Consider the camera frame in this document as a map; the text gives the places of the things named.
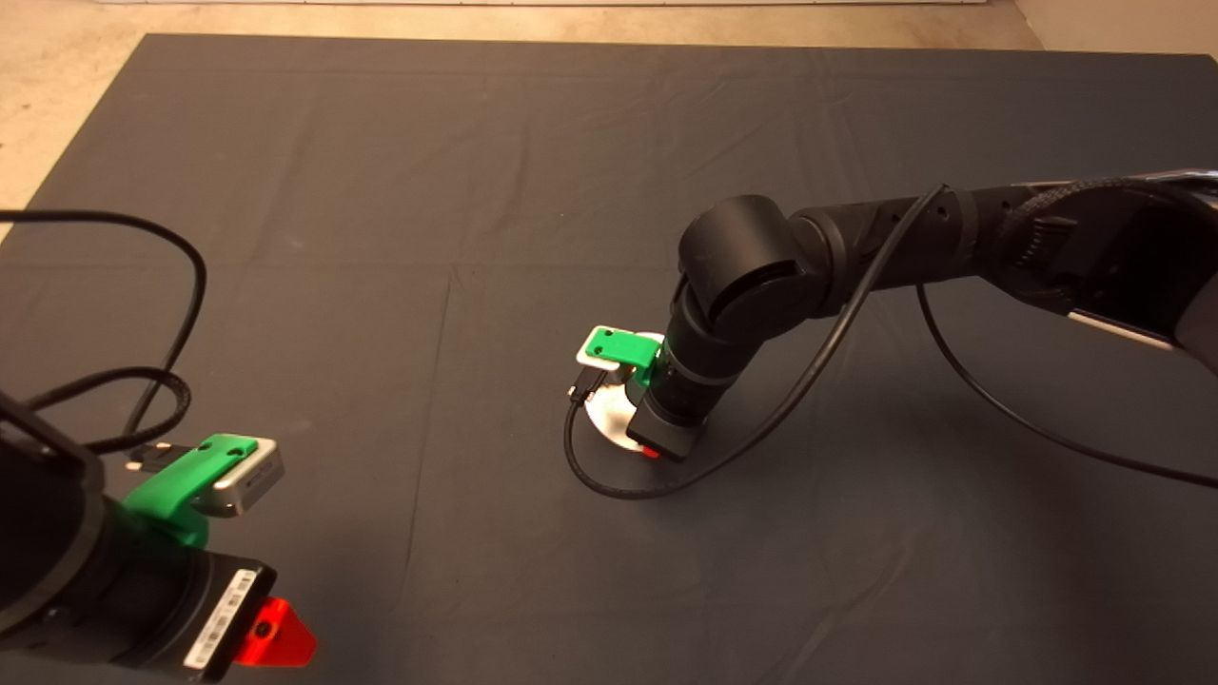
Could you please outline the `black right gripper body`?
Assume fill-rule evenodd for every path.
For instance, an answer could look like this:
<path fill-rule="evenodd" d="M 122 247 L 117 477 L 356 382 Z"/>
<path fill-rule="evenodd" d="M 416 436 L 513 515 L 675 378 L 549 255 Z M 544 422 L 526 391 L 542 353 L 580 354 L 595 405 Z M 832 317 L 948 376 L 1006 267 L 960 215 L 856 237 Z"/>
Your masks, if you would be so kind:
<path fill-rule="evenodd" d="M 628 421 L 626 435 L 646 451 L 683 462 L 705 434 L 709 413 L 705 396 L 667 399 L 646 392 Z"/>

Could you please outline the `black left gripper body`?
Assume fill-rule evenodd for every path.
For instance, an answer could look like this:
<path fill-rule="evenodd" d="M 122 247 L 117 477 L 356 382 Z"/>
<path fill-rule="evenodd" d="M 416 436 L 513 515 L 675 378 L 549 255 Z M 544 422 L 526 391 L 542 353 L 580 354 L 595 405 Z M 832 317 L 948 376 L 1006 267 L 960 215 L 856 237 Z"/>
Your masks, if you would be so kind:
<path fill-rule="evenodd" d="M 275 581 L 273 567 L 248 557 L 200 548 L 138 557 L 76 620 L 74 653 L 185 683 L 219 683 Z"/>

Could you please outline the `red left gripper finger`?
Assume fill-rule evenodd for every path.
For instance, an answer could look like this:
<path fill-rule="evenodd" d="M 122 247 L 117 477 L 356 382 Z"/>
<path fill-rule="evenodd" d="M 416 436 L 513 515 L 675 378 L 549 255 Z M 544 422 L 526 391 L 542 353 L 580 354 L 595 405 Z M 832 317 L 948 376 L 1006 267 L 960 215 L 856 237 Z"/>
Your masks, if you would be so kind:
<path fill-rule="evenodd" d="M 246 667 L 304 667 L 311 663 L 318 640 L 300 620 L 292 606 L 279 597 L 267 597 L 255 616 L 236 652 L 236 663 Z"/>

